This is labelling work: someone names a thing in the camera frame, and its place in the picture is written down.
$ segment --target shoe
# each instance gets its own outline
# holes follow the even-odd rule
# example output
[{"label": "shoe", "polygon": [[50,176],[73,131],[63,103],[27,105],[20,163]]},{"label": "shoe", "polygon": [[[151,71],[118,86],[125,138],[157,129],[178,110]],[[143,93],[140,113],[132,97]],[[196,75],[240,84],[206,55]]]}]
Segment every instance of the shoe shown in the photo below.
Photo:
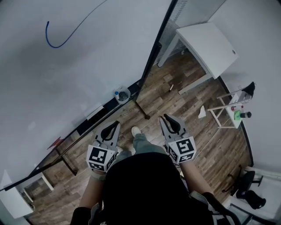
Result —
[{"label": "shoe", "polygon": [[136,127],[136,126],[132,127],[132,135],[133,135],[133,137],[135,137],[137,134],[141,134],[141,130],[138,127]]}]

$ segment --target person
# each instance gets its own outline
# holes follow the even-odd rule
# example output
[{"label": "person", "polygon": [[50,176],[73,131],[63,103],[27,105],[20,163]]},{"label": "person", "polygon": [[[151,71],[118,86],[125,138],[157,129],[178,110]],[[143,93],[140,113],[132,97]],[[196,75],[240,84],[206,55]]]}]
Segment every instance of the person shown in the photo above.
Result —
[{"label": "person", "polygon": [[165,150],[151,144],[137,127],[132,128],[132,135],[136,153],[132,156],[130,151],[120,152],[106,179],[101,179],[103,172],[93,172],[71,225],[104,221],[107,225],[213,224],[208,204],[189,195],[196,191],[199,198],[221,207],[195,164],[180,163],[187,190]]}]

